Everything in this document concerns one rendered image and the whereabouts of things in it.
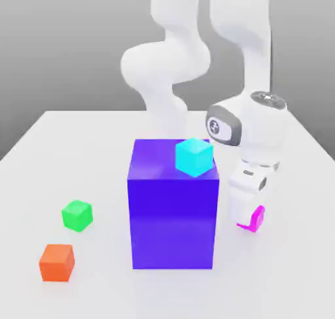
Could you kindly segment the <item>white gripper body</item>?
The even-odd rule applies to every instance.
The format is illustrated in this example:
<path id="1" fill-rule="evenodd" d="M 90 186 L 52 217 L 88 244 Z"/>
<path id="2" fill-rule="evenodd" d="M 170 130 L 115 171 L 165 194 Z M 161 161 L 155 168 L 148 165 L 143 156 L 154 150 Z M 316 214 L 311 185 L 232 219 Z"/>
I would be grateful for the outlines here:
<path id="1" fill-rule="evenodd" d="M 252 193 L 236 187 L 228 187 L 228 214 L 234 223 L 251 224 L 254 211 L 261 205 L 262 193 Z"/>

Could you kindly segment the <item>small cyan cube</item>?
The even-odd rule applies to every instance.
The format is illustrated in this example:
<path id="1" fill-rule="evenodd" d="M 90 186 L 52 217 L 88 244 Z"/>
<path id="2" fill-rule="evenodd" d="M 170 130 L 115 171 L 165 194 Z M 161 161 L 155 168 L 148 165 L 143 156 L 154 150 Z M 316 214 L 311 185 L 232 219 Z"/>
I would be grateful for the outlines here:
<path id="1" fill-rule="evenodd" d="M 175 167 L 194 178 L 206 173 L 213 167 L 213 145 L 198 138 L 177 143 Z"/>

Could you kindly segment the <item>small green cube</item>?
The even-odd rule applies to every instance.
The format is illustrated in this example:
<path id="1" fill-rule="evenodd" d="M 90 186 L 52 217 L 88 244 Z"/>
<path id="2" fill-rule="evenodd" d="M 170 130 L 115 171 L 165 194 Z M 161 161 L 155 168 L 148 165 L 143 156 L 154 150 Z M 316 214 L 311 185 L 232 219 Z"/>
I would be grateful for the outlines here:
<path id="1" fill-rule="evenodd" d="M 62 209 L 63 225 L 81 232 L 93 222 L 92 205 L 81 200 L 73 200 Z"/>

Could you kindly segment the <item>small orange cube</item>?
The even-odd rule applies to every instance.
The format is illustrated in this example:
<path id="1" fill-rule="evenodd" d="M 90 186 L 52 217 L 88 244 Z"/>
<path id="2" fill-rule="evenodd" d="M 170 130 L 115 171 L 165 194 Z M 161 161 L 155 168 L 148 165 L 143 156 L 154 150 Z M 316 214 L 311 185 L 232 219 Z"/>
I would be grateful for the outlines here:
<path id="1" fill-rule="evenodd" d="M 74 265 L 72 245 L 47 244 L 39 261 L 43 282 L 68 282 Z"/>

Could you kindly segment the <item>large blue box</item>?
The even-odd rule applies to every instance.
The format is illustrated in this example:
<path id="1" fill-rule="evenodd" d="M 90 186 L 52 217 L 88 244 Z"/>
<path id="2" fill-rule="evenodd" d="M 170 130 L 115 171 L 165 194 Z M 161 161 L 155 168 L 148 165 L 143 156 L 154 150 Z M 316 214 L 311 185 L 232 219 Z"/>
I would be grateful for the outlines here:
<path id="1" fill-rule="evenodd" d="M 136 139 L 128 171 L 134 269 L 212 269 L 219 197 L 215 164 L 197 177 L 175 166 L 180 140 Z"/>

